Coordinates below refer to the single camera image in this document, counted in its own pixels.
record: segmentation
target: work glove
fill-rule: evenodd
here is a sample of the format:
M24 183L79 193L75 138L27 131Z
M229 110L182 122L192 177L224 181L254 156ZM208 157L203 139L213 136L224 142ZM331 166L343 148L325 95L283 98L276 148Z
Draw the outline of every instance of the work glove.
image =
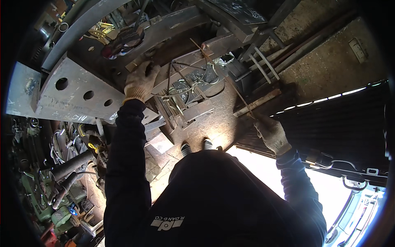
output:
M280 122L268 116L259 115L254 126L258 131L258 137L262 138L265 145L276 155L282 155L292 148Z
M151 93L156 76L160 70L159 65L153 66L151 61L143 62L135 71L126 78L125 103L128 100L138 99L145 103L145 99Z

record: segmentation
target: metal beam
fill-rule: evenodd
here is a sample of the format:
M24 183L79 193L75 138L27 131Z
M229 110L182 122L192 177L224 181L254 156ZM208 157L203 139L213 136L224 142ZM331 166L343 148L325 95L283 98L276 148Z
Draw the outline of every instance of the metal beam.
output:
M299 4L301 0L285 0L279 9L274 13L273 17L269 20L267 26L279 26L281 22L293 11L293 9ZM259 32L255 32L254 36L252 37L252 44L250 47L242 53L238 60L240 62L244 62L245 60L250 58L250 54L254 54L254 46L261 47L261 45L269 38L270 33L266 33L260 35Z
M249 25L243 25L236 18L226 13L221 8L216 5L204 1L204 0L195 0L194 3L201 8L204 12L210 15L213 19L219 21L223 24L229 31L234 33L236 37L242 42L248 42L254 36L254 32Z
M124 99L123 93L85 70L66 53L45 81L37 104L32 106L36 114L54 109L81 119L93 116L113 122ZM158 116L148 108L143 113L143 124Z

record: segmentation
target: curved metal bar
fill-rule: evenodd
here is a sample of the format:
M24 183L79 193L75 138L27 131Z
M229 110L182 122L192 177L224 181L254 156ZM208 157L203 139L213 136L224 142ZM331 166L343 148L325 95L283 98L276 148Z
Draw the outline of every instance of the curved metal bar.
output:
M51 71L67 49L73 45L74 41L108 13L114 11L119 6L127 3L128 0L101 0L78 18L69 29L62 35L48 56L45 58L42 68Z

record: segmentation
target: shoe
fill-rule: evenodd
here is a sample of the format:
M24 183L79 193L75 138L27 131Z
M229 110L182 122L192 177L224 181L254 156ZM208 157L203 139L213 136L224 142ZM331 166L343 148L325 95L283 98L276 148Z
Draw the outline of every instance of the shoe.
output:
M184 144L181 146L181 153L182 153L182 156L183 156L183 157L185 157L185 156L187 156L188 154L192 153L192 149L191 149L191 147L189 146L188 143L184 143Z
M203 150L211 150L213 148L213 143L210 139L206 138L203 140Z

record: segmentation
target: worker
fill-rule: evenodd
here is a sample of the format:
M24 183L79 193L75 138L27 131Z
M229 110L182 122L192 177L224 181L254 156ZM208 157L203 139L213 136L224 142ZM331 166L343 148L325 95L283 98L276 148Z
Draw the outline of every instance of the worker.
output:
M276 154L285 200L231 155L184 146L185 157L151 206L141 120L159 70L144 62L126 79L105 177L106 247L322 246L326 222L318 193L281 124L268 117L254 125Z

